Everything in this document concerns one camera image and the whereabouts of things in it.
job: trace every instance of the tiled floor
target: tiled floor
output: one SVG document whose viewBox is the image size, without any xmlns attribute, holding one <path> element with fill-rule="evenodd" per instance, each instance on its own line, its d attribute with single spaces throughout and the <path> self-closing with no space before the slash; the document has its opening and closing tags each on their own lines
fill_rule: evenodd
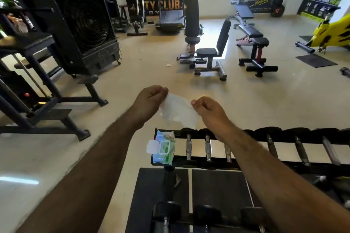
<svg viewBox="0 0 350 233">
<path fill-rule="evenodd" d="M 0 175 L 16 175 L 39 182 L 33 185 L 0 181 L 0 232 L 12 232 L 146 86 L 160 84 L 168 87 L 172 94 L 187 99 L 210 96 L 244 129 L 266 126 L 348 128 L 350 80 L 342 76 L 339 69 L 350 66 L 349 52 L 329 48 L 326 58 L 339 65 L 316 69 L 295 59 L 306 53 L 294 46 L 295 41 L 300 40 L 299 35 L 312 34 L 315 24 L 299 16 L 262 17 L 254 22 L 270 41 L 263 51 L 267 64 L 278 66 L 279 71 L 256 78 L 254 73 L 239 67 L 238 59 L 250 55 L 251 48 L 236 47 L 235 39 L 243 33 L 232 29 L 221 60 L 228 75 L 226 82 L 220 81 L 216 74 L 195 77 L 188 66 L 179 66 L 176 57 L 186 51 L 182 33 L 162 36 L 150 25 L 145 27 L 149 36 L 119 35 L 122 64 L 108 68 L 95 84 L 109 104 L 103 108 L 94 104 L 69 104 L 74 106 L 72 119 L 80 128 L 89 129 L 92 137 L 81 143 L 74 136 L 0 137 Z M 198 48 L 215 47 L 223 19 L 201 20 L 201 23 L 205 28 Z M 59 75 L 56 80 L 56 85 L 66 96 L 87 94 L 82 85 L 76 85 L 66 74 Z M 150 167 L 146 144 L 153 138 L 155 127 L 182 128 L 179 123 L 167 125 L 157 114 L 134 135 L 101 233 L 125 231 L 138 170 Z M 204 124 L 200 122 L 197 128 L 204 128 Z M 306 144 L 305 147 L 310 161 L 329 162 L 322 146 Z M 277 150 L 282 160 L 299 161 L 293 146 L 277 144 Z M 343 163 L 350 164 L 348 146 L 337 146 L 336 151 Z M 177 143 L 176 153 L 186 153 L 181 140 Z M 194 143 L 193 155 L 203 153 L 204 144 Z M 213 144 L 213 154 L 225 156 L 221 143 Z"/>
</svg>

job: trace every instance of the black mat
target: black mat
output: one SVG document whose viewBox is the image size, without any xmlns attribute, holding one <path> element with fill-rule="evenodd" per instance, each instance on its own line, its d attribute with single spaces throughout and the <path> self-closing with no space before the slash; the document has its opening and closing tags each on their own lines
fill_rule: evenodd
<svg viewBox="0 0 350 233">
<path fill-rule="evenodd" d="M 240 210 L 252 206 L 245 178 L 235 171 L 192 171 L 193 205 L 211 205 L 227 217 L 240 217 Z M 204 233 L 203 227 L 193 227 L 194 233 Z M 212 233 L 250 232 L 245 230 L 225 230 L 212 228 Z"/>
<path fill-rule="evenodd" d="M 183 219 L 189 214 L 188 170 L 176 169 L 181 184 L 175 189 L 174 202 L 181 205 Z M 134 195 L 131 202 L 126 233 L 149 233 L 154 205 L 162 200 L 164 169 L 141 168 L 137 177 Z M 172 233 L 187 233 L 188 225 L 173 225 Z"/>
<path fill-rule="evenodd" d="M 313 35 L 306 35 L 306 36 L 299 36 L 301 39 L 303 39 L 304 41 L 310 41 L 313 37 Z"/>
<path fill-rule="evenodd" d="M 316 54 L 308 54 L 308 55 L 302 55 L 302 56 L 297 56 L 297 59 L 300 61 L 303 61 L 304 63 L 307 63 L 308 65 L 312 67 L 329 67 L 329 66 L 336 66 L 337 63 L 329 61 L 326 58 L 323 58 L 319 55 Z"/>
</svg>

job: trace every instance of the fan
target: fan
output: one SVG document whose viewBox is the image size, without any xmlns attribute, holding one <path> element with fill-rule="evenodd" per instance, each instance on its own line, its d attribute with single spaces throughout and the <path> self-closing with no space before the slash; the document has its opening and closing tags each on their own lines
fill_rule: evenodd
<svg viewBox="0 0 350 233">
<path fill-rule="evenodd" d="M 111 38 L 110 19 L 97 0 L 66 0 L 63 16 L 82 54 Z"/>
</svg>

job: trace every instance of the spin bike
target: spin bike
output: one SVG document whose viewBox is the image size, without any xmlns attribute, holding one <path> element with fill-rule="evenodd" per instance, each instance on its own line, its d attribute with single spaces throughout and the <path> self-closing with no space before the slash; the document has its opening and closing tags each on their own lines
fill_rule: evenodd
<svg viewBox="0 0 350 233">
<path fill-rule="evenodd" d="M 328 46 L 347 46 L 350 44 L 350 14 L 344 16 L 339 21 L 330 23 L 334 12 L 340 7 L 332 7 L 325 11 L 326 18 L 315 29 L 314 36 L 311 41 L 304 44 L 296 42 L 295 45 L 305 50 L 309 54 L 313 54 L 316 50 L 312 47 L 318 47 L 318 52 L 324 51 Z"/>
</svg>

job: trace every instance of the curved treadmill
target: curved treadmill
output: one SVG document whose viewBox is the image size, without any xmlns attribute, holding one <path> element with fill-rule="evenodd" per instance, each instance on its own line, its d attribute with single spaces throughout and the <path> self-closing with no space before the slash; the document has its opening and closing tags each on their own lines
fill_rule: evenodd
<svg viewBox="0 0 350 233">
<path fill-rule="evenodd" d="M 179 32 L 184 27 L 183 10 L 164 10 L 160 13 L 155 28 L 168 33 Z"/>
</svg>

